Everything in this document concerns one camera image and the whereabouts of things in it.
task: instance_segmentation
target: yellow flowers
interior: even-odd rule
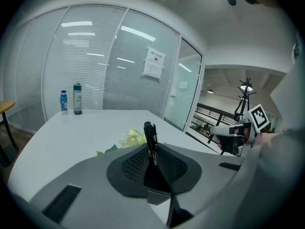
[[[121,144],[122,148],[125,148],[143,143],[146,143],[145,134],[140,133],[137,130],[130,130],[126,139]]]

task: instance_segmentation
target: floor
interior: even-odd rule
[[[19,156],[19,154],[22,152],[22,150],[24,149],[26,144],[33,137],[33,134],[19,130],[11,125],[10,125],[10,132],[12,133],[13,138],[19,148],[19,151],[17,154],[17,156]],[[2,146],[2,148],[5,148],[7,145],[10,145],[10,144],[11,144],[11,142],[10,142],[9,136],[6,132],[4,124],[2,124],[2,125],[0,125],[0,145]],[[6,184],[9,180],[10,172],[14,166],[14,163],[15,162],[13,162],[11,165],[9,165],[6,168],[0,166],[1,176]]]

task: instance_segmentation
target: glass door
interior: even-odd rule
[[[164,120],[183,130],[199,79],[201,55],[182,39]]]

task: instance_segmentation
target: glass partition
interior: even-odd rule
[[[179,35],[164,24],[129,11],[116,35],[104,86],[103,109],[145,109],[161,117]],[[161,69],[160,78],[143,74]]]
[[[16,71],[18,65],[19,54],[21,51],[24,37],[29,29],[31,21],[23,24],[15,31],[14,39],[10,46],[10,51],[6,59],[6,65],[4,68],[3,77],[3,97],[4,100],[13,100],[17,102],[16,93]],[[18,112],[18,106],[15,104],[11,109],[6,111],[8,121],[16,127],[23,128],[20,114]]]
[[[36,17],[26,34],[17,67],[17,100],[23,128],[38,131],[45,123],[41,74],[52,35],[67,9]]]
[[[61,90],[73,108],[73,85],[82,85],[82,107],[102,108],[105,64],[125,9],[80,5],[68,9],[50,44],[44,78],[44,106],[49,120],[60,111]]]

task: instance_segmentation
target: ceiling light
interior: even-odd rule
[[[68,33],[69,36],[95,36],[95,33],[90,32],[76,32],[76,33]]]
[[[77,25],[92,25],[91,21],[76,21],[76,22],[69,22],[69,23],[62,23],[62,27],[69,27],[69,26],[77,26]]]
[[[192,72],[189,68],[185,67],[183,64],[179,63],[178,65],[180,65],[182,68],[184,68],[188,72]]]
[[[121,58],[117,58],[118,60],[123,60],[123,61],[126,61],[126,62],[130,62],[130,63],[134,63],[134,61],[130,61],[130,60],[127,60],[127,59],[121,59]]]
[[[241,89],[245,90],[246,89],[246,86],[247,86],[247,82],[244,82],[242,85],[241,85]],[[253,87],[252,87],[252,84],[251,83],[248,83],[248,91],[252,91],[253,90]]]
[[[135,29],[133,29],[133,28],[129,28],[129,27],[127,27],[127,26],[122,26],[122,27],[121,27],[121,30],[122,30],[122,31],[130,32],[130,33],[133,33],[133,34],[136,34],[136,35],[138,35],[138,36],[142,36],[142,37],[144,37],[144,38],[146,38],[146,39],[148,39],[148,40],[150,40],[150,41],[152,41],[152,42],[154,42],[154,40],[156,40],[154,37],[152,37],[152,36],[150,36],[150,35],[147,35],[147,34],[144,33],[144,32],[137,31],[137,30],[135,30]]]
[[[97,53],[87,53],[88,55],[94,55],[94,56],[101,56],[104,57],[105,55],[103,54],[97,54]]]

